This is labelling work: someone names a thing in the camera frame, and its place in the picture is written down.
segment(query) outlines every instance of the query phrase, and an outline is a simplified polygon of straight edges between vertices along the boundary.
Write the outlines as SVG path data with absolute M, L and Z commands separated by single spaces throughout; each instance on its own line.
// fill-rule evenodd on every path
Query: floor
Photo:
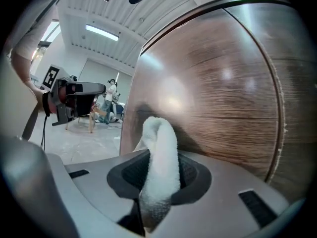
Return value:
M 39 113 L 30 142 L 41 145 L 45 113 Z M 93 133 L 89 132 L 88 118 L 80 118 L 68 125 L 52 126 L 56 116 L 50 116 L 45 129 L 45 152 L 55 153 L 61 157 L 64 164 L 74 164 L 97 161 L 119 156 L 120 123 L 109 125 L 97 123 Z

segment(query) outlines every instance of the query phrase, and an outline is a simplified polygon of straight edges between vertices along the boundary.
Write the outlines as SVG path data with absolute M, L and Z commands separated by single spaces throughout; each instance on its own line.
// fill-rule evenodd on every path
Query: black cable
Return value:
M 46 125 L 46 120 L 48 119 L 48 116 L 45 116 L 44 119 L 44 126 L 43 126 L 43 133 L 42 133 L 42 141 L 41 141 L 41 148 L 43 148 L 43 150 L 45 151 L 45 125 Z

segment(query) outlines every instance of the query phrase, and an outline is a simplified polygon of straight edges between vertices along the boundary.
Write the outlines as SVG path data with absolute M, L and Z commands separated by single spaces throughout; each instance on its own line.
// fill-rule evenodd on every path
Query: wall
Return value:
M 37 69 L 31 70 L 35 71 L 33 74 L 39 78 L 41 84 L 51 64 L 62 67 L 69 75 L 79 77 L 86 61 L 87 56 L 84 53 L 79 54 L 66 48 L 63 37 L 59 34 L 46 50 Z
M 78 81 L 94 82 L 105 84 L 107 88 L 110 86 L 108 80 L 116 79 L 118 70 L 102 65 L 98 62 L 87 60 Z M 121 94 L 119 102 L 126 103 L 131 86 L 131 76 L 120 72 L 118 78 L 118 93 Z M 102 103 L 103 98 L 99 96 L 97 102 Z

